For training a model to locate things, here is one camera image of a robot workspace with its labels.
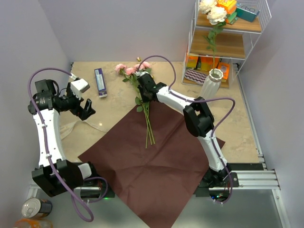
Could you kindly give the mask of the pink rose bouquet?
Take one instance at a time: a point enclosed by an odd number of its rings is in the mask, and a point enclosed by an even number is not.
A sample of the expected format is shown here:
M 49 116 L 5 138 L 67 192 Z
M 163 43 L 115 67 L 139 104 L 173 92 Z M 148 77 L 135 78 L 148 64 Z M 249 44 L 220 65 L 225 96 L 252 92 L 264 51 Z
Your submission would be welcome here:
M 145 121 L 146 121 L 146 143 L 145 143 L 145 148 L 148 148 L 148 142 L 150 142 L 151 145 L 155 144 L 155 139 L 154 135 L 152 132 L 152 126 L 150 123 L 149 119 L 149 107 L 150 107 L 150 102 L 149 101 L 144 101 L 142 98 L 142 95 L 140 93 L 139 89 L 139 82 L 137 81 L 137 77 L 140 75 L 140 73 L 151 73 L 152 68 L 150 63 L 146 61 L 141 61 L 139 57 L 137 57 L 137 64 L 134 65 L 133 67 L 128 67 L 125 64 L 118 64 L 115 67 L 116 73 L 119 75 L 123 76 L 123 82 L 129 82 L 133 89 L 136 92 L 136 97 L 135 97 L 135 103 L 137 105 L 136 111 L 137 112 L 143 112 L 145 116 Z

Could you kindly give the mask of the beige printed ribbon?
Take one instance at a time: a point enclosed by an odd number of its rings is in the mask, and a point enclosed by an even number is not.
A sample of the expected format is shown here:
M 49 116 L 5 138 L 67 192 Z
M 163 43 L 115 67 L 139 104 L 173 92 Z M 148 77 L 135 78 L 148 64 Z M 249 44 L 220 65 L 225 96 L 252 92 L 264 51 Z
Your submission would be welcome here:
M 94 128 L 98 131 L 101 131 L 103 133 L 108 132 L 107 130 L 102 128 L 102 124 L 96 125 L 96 124 L 91 123 L 87 120 L 84 120 L 84 121 L 78 120 L 78 121 L 75 121 L 75 122 L 65 124 L 65 125 L 60 127 L 60 138 L 61 138 L 61 140 L 66 138 L 68 135 L 70 135 L 75 126 L 77 126 L 78 124 L 82 124 L 82 123 L 85 123 L 85 124 L 89 125 L 90 127 Z

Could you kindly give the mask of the red wrapping paper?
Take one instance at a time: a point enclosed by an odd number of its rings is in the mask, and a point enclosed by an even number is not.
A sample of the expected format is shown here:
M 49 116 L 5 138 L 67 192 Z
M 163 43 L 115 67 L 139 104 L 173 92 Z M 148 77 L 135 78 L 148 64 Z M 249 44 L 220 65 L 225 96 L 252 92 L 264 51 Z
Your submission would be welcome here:
M 144 114 L 133 108 L 79 159 L 92 163 L 145 224 L 170 228 L 209 169 L 209 161 L 182 114 L 152 102 L 149 119 L 154 145 L 146 144 Z

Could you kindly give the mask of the white rose stem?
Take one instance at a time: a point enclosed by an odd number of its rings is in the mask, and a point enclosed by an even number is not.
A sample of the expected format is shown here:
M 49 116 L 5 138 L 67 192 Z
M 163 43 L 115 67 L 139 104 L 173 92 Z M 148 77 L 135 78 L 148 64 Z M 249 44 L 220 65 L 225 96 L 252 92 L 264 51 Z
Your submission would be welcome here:
M 216 37 L 223 31 L 223 27 L 226 25 L 227 12 L 223 7 L 217 6 L 216 0 L 201 0 L 199 4 L 199 10 L 201 13 L 207 15 L 212 28 L 210 29 L 207 36 L 204 38 L 208 42 L 207 49 L 212 50 L 213 53 L 213 64 L 212 71 L 216 68 L 215 64 L 215 53 L 217 51 Z

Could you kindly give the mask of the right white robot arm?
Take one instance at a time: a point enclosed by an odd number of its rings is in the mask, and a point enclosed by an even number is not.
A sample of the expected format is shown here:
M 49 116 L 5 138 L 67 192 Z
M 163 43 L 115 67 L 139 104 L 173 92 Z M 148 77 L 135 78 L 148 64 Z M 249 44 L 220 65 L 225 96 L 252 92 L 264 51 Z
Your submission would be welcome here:
M 147 72 L 138 73 L 136 79 L 143 101 L 157 101 L 183 113 L 187 130 L 199 140 L 209 162 L 209 170 L 203 177 L 207 186 L 221 187 L 228 182 L 232 188 L 231 169 L 216 139 L 214 117 L 206 101 L 176 93 L 164 83 L 156 84 Z

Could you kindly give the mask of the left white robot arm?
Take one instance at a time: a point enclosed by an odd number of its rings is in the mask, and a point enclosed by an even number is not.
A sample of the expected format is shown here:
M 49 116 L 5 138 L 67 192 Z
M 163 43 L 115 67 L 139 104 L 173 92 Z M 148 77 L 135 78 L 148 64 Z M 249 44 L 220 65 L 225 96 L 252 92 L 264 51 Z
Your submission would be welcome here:
M 33 181 L 50 197 L 66 192 L 63 183 L 57 178 L 54 167 L 71 189 L 82 186 L 94 186 L 98 182 L 98 174 L 91 163 L 73 163 L 66 159 L 60 135 L 60 113 L 70 111 L 82 121 L 95 114 L 92 101 L 87 99 L 81 107 L 82 94 L 90 85 L 77 78 L 68 83 L 66 94 L 60 96 L 58 84 L 51 79 L 35 82 L 36 94 L 28 105 L 33 115 L 39 138 L 38 168 L 32 171 Z

